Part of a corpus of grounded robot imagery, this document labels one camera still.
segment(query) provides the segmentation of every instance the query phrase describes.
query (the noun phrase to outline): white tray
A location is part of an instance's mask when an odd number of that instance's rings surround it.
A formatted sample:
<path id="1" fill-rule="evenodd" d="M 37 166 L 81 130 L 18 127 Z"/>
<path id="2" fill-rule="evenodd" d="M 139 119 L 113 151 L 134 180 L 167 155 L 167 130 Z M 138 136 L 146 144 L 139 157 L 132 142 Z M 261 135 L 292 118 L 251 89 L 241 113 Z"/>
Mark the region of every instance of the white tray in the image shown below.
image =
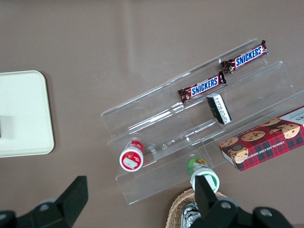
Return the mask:
<path id="1" fill-rule="evenodd" d="M 54 148 L 48 92 L 38 71 L 0 73 L 0 158 Z"/>

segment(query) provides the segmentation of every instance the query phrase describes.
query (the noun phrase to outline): gray tabletop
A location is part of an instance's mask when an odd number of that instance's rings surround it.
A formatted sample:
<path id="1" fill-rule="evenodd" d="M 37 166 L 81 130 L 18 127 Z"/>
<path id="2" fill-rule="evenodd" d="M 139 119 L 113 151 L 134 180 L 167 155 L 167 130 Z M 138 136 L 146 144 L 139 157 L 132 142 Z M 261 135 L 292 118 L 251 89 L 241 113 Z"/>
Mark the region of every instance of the gray tabletop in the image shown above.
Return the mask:
<path id="1" fill-rule="evenodd" d="M 300 0 L 0 1 L 0 72 L 45 76 L 55 138 L 47 155 L 0 159 L 0 209 L 20 216 L 86 175 L 89 201 L 75 228 L 165 227 L 190 183 L 129 206 L 100 113 L 254 38 L 267 40 L 268 62 L 283 60 L 295 91 L 304 89 L 303 8 Z M 215 169 L 219 190 L 246 211 L 273 207 L 304 224 L 303 149 L 244 172 L 226 162 Z"/>

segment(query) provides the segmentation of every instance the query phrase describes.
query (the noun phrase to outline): red plaid packaging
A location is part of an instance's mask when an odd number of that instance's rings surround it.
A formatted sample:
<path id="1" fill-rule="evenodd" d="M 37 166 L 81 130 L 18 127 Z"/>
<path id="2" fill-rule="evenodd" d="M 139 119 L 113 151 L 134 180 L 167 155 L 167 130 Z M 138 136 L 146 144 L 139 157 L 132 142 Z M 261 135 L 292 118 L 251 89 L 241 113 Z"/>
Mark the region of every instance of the red plaid packaging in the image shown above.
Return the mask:
<path id="1" fill-rule="evenodd" d="M 304 145 L 304 106 L 219 143 L 225 157 L 238 170 Z"/>

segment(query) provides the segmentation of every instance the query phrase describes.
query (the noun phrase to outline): woven basket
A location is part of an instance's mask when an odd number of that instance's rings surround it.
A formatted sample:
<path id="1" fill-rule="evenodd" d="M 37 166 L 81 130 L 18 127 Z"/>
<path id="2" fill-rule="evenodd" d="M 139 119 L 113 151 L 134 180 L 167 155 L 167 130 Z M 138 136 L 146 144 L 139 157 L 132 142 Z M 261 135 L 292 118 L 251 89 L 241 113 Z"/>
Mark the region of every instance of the woven basket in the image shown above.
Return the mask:
<path id="1" fill-rule="evenodd" d="M 226 197 L 219 191 L 216 193 L 216 195 Z M 173 202 L 169 211 L 166 228 L 181 228 L 182 209 L 189 202 L 195 202 L 195 191 L 193 189 L 184 191 Z"/>

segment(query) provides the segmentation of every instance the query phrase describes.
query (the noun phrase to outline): silver wrapper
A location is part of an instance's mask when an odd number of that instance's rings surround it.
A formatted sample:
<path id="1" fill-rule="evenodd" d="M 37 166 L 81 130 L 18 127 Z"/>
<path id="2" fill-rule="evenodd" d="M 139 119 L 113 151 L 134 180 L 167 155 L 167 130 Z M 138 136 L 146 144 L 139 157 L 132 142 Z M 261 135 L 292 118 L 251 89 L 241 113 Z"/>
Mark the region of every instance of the silver wrapper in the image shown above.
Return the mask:
<path id="1" fill-rule="evenodd" d="M 187 203 L 182 209 L 180 228 L 190 228 L 197 218 L 200 218 L 197 204 L 195 202 Z"/>

